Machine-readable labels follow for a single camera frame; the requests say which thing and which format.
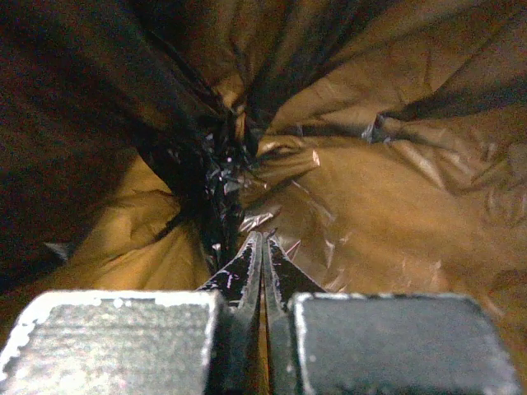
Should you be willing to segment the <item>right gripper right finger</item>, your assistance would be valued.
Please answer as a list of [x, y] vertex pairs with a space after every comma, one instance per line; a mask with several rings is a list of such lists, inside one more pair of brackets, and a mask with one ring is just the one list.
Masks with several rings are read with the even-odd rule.
[[295, 293], [315, 293], [324, 289], [292, 262], [272, 233], [263, 236], [262, 279], [271, 391], [273, 394], [301, 394], [295, 330], [288, 303]]

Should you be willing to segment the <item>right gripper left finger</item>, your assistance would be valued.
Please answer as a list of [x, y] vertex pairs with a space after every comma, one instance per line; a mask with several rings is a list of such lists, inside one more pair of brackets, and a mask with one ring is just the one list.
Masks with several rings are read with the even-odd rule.
[[209, 368], [210, 393], [257, 392], [262, 254], [263, 236], [253, 231], [235, 257], [199, 287], [222, 297]]

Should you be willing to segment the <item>black trash bag roll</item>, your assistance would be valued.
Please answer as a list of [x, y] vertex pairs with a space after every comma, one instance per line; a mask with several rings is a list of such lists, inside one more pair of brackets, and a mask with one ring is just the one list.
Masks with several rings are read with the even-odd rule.
[[[35, 263], [115, 181], [163, 186], [109, 145], [124, 112], [173, 123], [145, 2], [1, 4], [1, 269]], [[318, 154], [271, 198], [297, 262], [332, 291], [457, 290], [526, 372], [526, 4], [168, 2], [171, 39], [223, 94], [264, 88], [262, 148]]]

